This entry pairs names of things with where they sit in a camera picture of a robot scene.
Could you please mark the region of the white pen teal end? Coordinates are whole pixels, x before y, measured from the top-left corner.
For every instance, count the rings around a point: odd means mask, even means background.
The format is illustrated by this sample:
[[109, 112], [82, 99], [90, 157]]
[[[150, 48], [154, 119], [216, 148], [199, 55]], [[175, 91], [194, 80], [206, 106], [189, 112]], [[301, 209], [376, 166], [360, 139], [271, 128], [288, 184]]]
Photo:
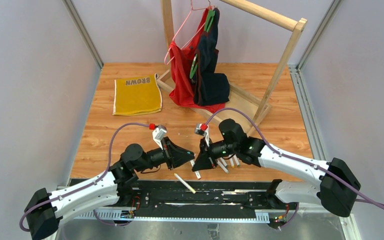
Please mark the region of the white pen teal end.
[[229, 173], [229, 170], [226, 168], [226, 166], [221, 162], [221, 161], [217, 161], [217, 164], [221, 167], [221, 169], [225, 172], [225, 173]]

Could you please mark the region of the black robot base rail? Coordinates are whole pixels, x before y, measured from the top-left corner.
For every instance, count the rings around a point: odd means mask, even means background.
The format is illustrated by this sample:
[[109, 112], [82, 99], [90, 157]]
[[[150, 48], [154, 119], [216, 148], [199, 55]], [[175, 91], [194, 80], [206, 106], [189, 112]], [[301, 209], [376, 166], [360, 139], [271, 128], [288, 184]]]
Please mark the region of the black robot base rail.
[[271, 182], [190, 181], [189, 185], [195, 193], [177, 180], [139, 180], [117, 203], [88, 216], [121, 226], [132, 221], [283, 225], [297, 212], [297, 203], [275, 198]]

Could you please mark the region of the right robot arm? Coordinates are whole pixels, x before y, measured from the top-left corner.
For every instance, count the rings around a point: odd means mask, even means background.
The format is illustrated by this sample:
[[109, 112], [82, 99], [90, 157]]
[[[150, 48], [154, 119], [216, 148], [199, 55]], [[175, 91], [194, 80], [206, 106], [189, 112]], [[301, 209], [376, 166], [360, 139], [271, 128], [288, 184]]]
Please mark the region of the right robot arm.
[[230, 118], [218, 128], [223, 139], [212, 142], [209, 127], [204, 123], [196, 125], [195, 133], [203, 138], [193, 172], [214, 169], [219, 159], [233, 156], [247, 165], [278, 170], [301, 180], [273, 180], [267, 190], [272, 205], [308, 203], [321, 205], [339, 217], [350, 216], [361, 184], [345, 161], [336, 157], [317, 160], [283, 151], [263, 139], [247, 136], [241, 125]]

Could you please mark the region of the white pen yellow cap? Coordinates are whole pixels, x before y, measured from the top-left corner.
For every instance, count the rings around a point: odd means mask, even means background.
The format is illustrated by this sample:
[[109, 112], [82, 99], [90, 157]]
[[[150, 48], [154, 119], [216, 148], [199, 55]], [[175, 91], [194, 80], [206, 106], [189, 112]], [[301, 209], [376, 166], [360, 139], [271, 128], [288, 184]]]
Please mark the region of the white pen yellow cap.
[[184, 179], [182, 179], [177, 173], [173, 174], [174, 177], [182, 183], [189, 191], [191, 191], [193, 194], [195, 194], [197, 191], [190, 185], [188, 184]]

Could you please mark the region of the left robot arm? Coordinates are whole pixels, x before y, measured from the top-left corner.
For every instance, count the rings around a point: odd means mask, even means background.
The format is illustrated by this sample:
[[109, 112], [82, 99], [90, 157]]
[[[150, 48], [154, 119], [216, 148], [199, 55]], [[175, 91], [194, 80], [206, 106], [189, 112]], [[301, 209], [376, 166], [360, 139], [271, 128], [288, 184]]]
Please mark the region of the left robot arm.
[[172, 170], [194, 158], [193, 151], [177, 146], [168, 137], [162, 139], [161, 147], [148, 152], [132, 143], [119, 161], [93, 178], [53, 192], [37, 190], [24, 209], [28, 232], [33, 240], [43, 240], [79, 215], [119, 202], [138, 180], [138, 172], [162, 164]]

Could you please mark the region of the white pen green cap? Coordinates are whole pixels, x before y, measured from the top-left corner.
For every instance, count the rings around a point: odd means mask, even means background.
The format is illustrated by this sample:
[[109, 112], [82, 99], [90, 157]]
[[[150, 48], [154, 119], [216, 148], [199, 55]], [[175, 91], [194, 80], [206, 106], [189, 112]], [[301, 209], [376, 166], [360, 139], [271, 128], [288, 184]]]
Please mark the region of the white pen green cap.
[[224, 165], [225, 168], [228, 167], [228, 164], [224, 158], [220, 158], [220, 161], [222, 162], [222, 164]]

